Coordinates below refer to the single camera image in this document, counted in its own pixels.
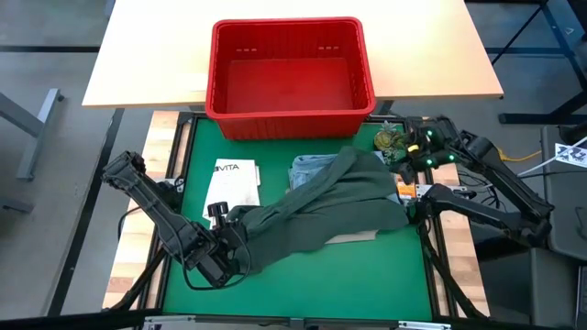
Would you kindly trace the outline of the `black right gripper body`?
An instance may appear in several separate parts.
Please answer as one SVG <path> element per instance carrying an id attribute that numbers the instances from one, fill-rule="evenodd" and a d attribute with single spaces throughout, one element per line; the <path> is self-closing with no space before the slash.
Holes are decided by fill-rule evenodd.
<path id="1" fill-rule="evenodd" d="M 406 162 L 412 171 L 461 161 L 459 132 L 446 116 L 408 117 Z"/>

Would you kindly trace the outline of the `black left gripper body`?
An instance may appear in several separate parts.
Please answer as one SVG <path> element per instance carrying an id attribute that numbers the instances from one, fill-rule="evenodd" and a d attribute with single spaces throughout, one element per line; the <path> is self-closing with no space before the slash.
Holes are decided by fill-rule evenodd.
<path id="1" fill-rule="evenodd" d="M 215 221 L 212 229 L 196 226 L 198 233 L 197 268 L 199 270 L 241 270 L 237 250 L 245 248 L 248 241 L 245 226 L 238 220 L 228 220 L 227 202 L 211 203 L 208 215 Z"/>

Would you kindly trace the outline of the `dark green garment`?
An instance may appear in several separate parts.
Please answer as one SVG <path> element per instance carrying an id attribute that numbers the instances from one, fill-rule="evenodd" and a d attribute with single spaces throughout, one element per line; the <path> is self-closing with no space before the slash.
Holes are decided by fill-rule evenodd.
<path id="1" fill-rule="evenodd" d="M 372 152 L 344 147 L 312 179 L 267 206 L 239 205 L 227 215 L 246 227 L 235 252 L 241 273 L 259 273 L 294 253 L 313 252 L 341 235 L 408 225 L 393 201 L 391 173 Z"/>

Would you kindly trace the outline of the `beige shorts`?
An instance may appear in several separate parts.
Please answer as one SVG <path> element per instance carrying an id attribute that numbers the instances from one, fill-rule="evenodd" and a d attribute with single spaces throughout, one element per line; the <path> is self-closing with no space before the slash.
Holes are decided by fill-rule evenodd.
<path id="1" fill-rule="evenodd" d="M 354 234 L 338 235 L 330 238 L 327 244 L 342 244 L 358 241 L 369 241 L 374 240 L 377 236 L 377 230 L 375 231 L 362 231 Z"/>

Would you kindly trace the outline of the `light blue jeans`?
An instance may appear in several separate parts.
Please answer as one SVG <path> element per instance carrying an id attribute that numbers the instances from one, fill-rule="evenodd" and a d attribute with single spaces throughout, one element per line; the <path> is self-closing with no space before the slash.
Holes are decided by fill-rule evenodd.
<path id="1" fill-rule="evenodd" d="M 294 190 L 314 178 L 337 154 L 301 155 L 294 158 L 288 170 L 290 189 Z"/>

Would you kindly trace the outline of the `red plastic laundry bin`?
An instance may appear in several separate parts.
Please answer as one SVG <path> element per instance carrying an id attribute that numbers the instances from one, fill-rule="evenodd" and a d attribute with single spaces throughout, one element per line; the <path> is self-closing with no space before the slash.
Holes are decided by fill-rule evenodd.
<path id="1" fill-rule="evenodd" d="M 375 104 L 355 17 L 231 19 L 213 26 L 205 112 L 226 139 L 350 137 Z"/>

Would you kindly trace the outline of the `succulent plant in black pot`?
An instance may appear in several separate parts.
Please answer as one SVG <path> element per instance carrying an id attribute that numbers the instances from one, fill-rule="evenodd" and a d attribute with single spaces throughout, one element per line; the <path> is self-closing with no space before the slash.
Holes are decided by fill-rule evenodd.
<path id="1" fill-rule="evenodd" d="M 374 137 L 373 145 L 382 153 L 384 162 L 392 165 L 405 156 L 405 133 L 397 125 L 384 121 Z"/>

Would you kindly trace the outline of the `white cloth tote bag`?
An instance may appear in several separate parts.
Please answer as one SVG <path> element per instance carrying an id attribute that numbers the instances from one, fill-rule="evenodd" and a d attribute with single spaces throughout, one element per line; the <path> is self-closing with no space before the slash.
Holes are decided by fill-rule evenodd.
<path id="1" fill-rule="evenodd" d="M 203 218 L 216 220 L 207 211 L 209 204 L 227 202 L 228 209 L 238 205 L 260 205 L 260 169 L 254 159 L 217 159 L 205 197 Z"/>

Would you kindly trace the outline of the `black metal stand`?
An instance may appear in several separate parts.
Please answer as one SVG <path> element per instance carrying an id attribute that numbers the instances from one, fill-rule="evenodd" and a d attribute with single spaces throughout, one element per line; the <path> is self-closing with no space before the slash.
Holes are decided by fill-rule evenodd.
<path id="1" fill-rule="evenodd" d="M 587 115 L 576 115 L 576 112 L 587 105 L 587 77 L 581 70 L 580 64 L 575 58 L 575 53 L 563 36 L 558 22 L 548 7 L 548 0 L 528 0 L 531 4 L 537 4 L 537 9 L 519 28 L 516 33 L 501 48 L 485 48 L 488 55 L 493 55 L 491 60 L 494 65 L 505 54 L 521 55 L 562 55 L 570 64 L 577 78 L 581 91 L 572 96 L 561 106 L 545 114 L 536 113 L 501 113 L 498 120 L 503 125 L 579 125 L 587 122 Z M 532 21 L 542 14 L 547 20 L 550 31 L 558 43 L 556 48 L 518 48 L 513 44 L 526 30 Z"/>

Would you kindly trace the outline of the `green table mat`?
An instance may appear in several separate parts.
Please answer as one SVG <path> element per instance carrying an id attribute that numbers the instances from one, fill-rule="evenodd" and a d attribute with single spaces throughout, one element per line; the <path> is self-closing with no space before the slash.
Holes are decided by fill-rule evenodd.
<path id="1" fill-rule="evenodd" d="M 298 155 L 336 154 L 346 146 L 371 149 L 379 127 L 364 124 L 352 138 L 231 141 L 217 124 L 198 120 L 184 186 L 183 214 L 201 221 L 217 159 L 255 160 L 260 202 L 274 204 L 289 187 Z M 207 291 L 198 271 L 172 262 L 162 310 L 167 314 L 223 314 L 428 321 L 432 317 L 420 239 L 405 226 L 374 240 L 327 245 L 296 253 L 239 285 Z"/>

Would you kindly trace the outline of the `white printed paper tag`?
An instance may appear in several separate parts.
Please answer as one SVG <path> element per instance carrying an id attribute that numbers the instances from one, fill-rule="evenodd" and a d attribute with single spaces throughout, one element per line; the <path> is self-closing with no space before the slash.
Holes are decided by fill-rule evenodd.
<path id="1" fill-rule="evenodd" d="M 557 156 L 555 161 L 587 169 L 587 148 L 556 143 L 555 151 Z"/>

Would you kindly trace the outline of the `white label strip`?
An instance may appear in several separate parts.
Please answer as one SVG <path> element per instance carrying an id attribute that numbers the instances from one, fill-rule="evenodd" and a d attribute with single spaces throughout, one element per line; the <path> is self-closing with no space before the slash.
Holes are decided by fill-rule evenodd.
<path id="1" fill-rule="evenodd" d="M 184 93 L 205 92 L 208 84 L 206 73 L 179 73 L 172 77 L 175 89 Z"/>

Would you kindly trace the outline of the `light wooden desk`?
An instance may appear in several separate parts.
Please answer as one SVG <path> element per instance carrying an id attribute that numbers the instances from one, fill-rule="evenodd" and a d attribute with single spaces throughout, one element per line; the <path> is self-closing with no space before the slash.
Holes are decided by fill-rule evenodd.
<path id="1" fill-rule="evenodd" d="M 83 105 L 199 105 L 172 77 L 207 74 L 213 25 L 285 17 L 357 18 L 381 100 L 504 93 L 464 0 L 116 0 Z"/>

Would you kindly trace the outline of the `grey metal desk leg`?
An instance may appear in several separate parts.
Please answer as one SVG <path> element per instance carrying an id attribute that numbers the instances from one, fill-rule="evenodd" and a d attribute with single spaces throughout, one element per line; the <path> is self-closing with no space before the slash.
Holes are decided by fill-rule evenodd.
<path id="1" fill-rule="evenodd" d="M 45 128 L 55 105 L 63 100 L 64 96 L 61 94 L 60 89 L 49 89 L 39 113 L 32 115 L 28 110 L 0 93 L 0 117 L 30 136 L 17 169 L 17 178 L 19 180 L 32 181 L 34 179 L 33 171 L 44 140 Z"/>

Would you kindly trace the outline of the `silver metal bracket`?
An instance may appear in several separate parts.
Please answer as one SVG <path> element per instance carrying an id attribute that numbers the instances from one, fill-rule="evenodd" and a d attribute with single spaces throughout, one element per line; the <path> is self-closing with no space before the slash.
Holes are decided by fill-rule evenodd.
<path id="1" fill-rule="evenodd" d="M 439 324 L 429 322 L 416 322 L 416 321 L 399 321 L 398 329 L 407 330 L 452 330 L 450 324 Z"/>
<path id="2" fill-rule="evenodd" d="M 194 324 L 195 315 L 157 315 L 147 316 L 141 330 L 161 330 L 164 326 L 176 324 Z"/>

